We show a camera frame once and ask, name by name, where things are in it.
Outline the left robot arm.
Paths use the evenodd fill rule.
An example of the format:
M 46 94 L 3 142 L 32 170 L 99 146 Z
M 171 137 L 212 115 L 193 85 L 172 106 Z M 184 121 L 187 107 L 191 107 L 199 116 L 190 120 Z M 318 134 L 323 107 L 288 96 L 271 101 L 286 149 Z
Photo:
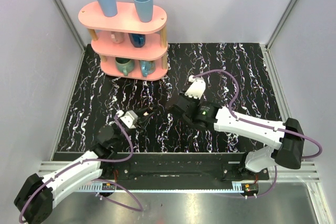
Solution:
M 19 223 L 42 223 L 63 199 L 81 186 L 95 179 L 109 179 L 114 164 L 127 162 L 134 154 L 130 132 L 145 130 L 156 110 L 155 106 L 149 106 L 118 111 L 114 124 L 99 130 L 90 150 L 55 172 L 30 175 L 14 200 L 20 212 Z

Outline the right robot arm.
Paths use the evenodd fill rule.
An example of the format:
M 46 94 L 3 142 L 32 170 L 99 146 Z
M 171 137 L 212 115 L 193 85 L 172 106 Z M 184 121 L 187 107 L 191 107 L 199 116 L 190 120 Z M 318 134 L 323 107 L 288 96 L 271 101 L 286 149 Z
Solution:
M 180 93 L 168 111 L 198 130 L 233 133 L 265 144 L 265 147 L 244 154 L 238 167 L 239 176 L 250 180 L 260 171 L 279 165 L 300 169 L 304 138 L 298 120 L 268 121 L 236 113 L 227 107 Z

